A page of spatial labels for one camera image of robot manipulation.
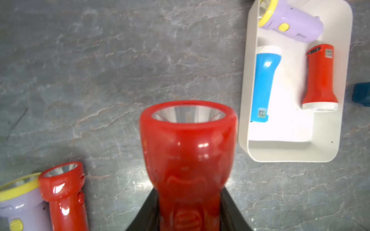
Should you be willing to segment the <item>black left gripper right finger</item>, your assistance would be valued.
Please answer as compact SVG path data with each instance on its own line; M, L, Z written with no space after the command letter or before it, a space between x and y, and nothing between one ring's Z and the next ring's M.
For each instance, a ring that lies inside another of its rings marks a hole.
M220 230L221 231L253 231L240 210L236 206L228 190L221 191L220 201Z

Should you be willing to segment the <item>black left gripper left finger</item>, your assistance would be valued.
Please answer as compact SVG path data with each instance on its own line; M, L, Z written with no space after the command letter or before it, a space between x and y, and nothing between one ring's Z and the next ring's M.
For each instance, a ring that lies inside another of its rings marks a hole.
M126 231L159 231L160 209L158 192L152 189L138 214Z

